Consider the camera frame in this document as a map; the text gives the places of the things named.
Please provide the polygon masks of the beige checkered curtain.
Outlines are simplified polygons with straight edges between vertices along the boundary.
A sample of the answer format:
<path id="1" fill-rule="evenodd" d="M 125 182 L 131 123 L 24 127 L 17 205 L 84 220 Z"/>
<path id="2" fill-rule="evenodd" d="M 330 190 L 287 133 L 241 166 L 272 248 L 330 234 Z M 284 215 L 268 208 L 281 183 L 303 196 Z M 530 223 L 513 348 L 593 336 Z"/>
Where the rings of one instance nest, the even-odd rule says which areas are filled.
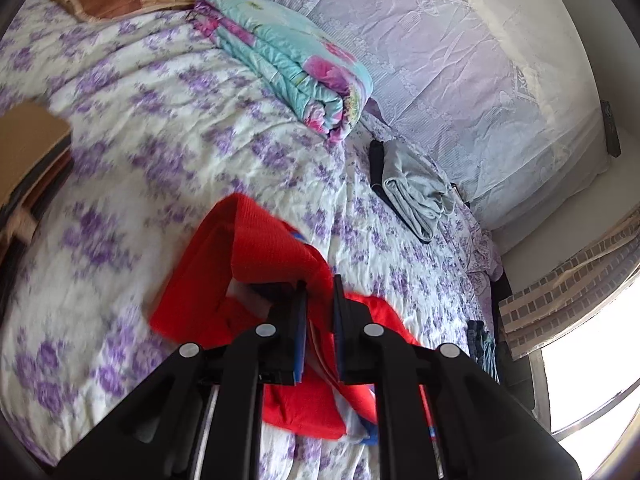
<path id="1" fill-rule="evenodd" d="M 588 321 L 639 273 L 639 211 L 503 299 L 500 320 L 513 359 L 521 359 Z"/>

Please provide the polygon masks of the white lace covered headboard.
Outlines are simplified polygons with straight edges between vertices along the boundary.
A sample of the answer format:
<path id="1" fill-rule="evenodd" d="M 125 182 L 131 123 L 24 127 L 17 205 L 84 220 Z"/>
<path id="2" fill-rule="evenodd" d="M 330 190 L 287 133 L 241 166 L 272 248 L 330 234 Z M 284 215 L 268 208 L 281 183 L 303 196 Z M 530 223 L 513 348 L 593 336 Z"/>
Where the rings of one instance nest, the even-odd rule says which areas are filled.
<path id="1" fill-rule="evenodd" d="M 491 231 L 530 231 L 608 168 L 600 99 L 562 0 L 273 0 L 367 67 L 383 119 Z"/>

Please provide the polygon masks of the purple floral bed sheet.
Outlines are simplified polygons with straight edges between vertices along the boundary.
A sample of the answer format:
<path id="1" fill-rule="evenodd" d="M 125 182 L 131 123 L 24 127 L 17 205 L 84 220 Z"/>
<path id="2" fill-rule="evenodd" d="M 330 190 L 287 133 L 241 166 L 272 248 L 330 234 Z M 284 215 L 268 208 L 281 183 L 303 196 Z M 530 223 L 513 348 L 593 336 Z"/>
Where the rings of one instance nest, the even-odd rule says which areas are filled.
<path id="1" fill-rule="evenodd" d="M 1 41 L 1 106 L 45 105 L 72 128 L 74 168 L 20 260 L 1 325 L 1 409 L 54 465 L 171 352 L 148 323 L 193 231 L 234 192 L 294 228 L 344 285 L 386 299 L 418 341 L 465 344 L 489 321 L 449 217 L 420 243 L 371 190 L 358 126 L 306 128 L 180 11 L 82 24 L 26 0 Z"/>

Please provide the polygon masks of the folded grey pants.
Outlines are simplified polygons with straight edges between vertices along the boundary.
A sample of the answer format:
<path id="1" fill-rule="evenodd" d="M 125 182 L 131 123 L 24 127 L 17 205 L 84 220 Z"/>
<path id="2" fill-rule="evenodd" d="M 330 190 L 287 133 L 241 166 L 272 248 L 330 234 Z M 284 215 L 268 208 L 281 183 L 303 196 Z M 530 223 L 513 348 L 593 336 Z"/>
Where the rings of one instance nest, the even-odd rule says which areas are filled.
<path id="1" fill-rule="evenodd" d="M 442 218 L 454 210 L 448 179 L 398 140 L 383 144 L 382 189 L 411 232 L 428 244 Z"/>

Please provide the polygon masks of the red pants with blue stripe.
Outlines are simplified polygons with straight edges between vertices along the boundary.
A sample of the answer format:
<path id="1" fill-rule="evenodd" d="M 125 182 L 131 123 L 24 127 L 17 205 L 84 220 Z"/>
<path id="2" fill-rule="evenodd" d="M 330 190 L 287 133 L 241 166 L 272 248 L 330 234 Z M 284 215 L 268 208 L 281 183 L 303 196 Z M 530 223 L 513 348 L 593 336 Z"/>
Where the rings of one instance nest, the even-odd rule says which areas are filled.
<path id="1" fill-rule="evenodd" d="M 248 196 L 231 194 L 209 211 L 168 278 L 150 325 L 176 344 L 225 346 L 267 316 L 265 297 L 230 292 L 231 284 L 298 282 L 308 290 L 302 381 L 266 387 L 262 419 L 305 437 L 362 442 L 378 422 L 375 396 L 368 385 L 345 386 L 337 378 L 331 269 L 296 229 Z"/>

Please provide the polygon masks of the purple floral pillow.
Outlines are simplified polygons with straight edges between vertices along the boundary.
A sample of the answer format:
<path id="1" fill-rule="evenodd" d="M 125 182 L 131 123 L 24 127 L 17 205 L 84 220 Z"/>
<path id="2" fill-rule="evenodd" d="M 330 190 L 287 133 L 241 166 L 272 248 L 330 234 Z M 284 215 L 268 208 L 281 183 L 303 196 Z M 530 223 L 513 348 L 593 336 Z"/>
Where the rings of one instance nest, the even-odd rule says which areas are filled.
<path id="1" fill-rule="evenodd" d="M 469 273 L 484 273 L 492 282 L 498 281 L 503 274 L 498 249 L 490 233 L 480 226 L 457 191 L 454 191 L 454 210 L 449 225 L 465 256 L 465 269 Z"/>

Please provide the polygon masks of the blue denim jeans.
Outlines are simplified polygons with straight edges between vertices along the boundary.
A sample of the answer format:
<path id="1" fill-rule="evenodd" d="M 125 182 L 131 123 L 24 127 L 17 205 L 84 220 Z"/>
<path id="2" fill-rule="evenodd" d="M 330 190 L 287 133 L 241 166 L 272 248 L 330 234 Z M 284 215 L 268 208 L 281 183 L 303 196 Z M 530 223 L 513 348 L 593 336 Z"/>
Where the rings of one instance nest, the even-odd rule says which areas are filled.
<path id="1" fill-rule="evenodd" d="M 495 382 L 500 382 L 496 360 L 496 342 L 483 321 L 466 323 L 466 344 L 471 359 Z"/>

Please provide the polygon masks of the folded floral quilt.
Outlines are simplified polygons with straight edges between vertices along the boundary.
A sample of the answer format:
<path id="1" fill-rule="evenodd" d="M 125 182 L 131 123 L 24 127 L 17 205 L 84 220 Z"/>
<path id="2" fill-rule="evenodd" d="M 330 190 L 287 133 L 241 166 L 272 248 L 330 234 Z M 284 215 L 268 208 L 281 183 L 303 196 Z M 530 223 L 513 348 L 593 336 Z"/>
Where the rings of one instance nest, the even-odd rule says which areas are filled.
<path id="1" fill-rule="evenodd" d="M 302 14 L 270 0 L 195 0 L 192 23 L 311 130 L 338 142 L 359 122 L 373 90 L 368 70 Z"/>

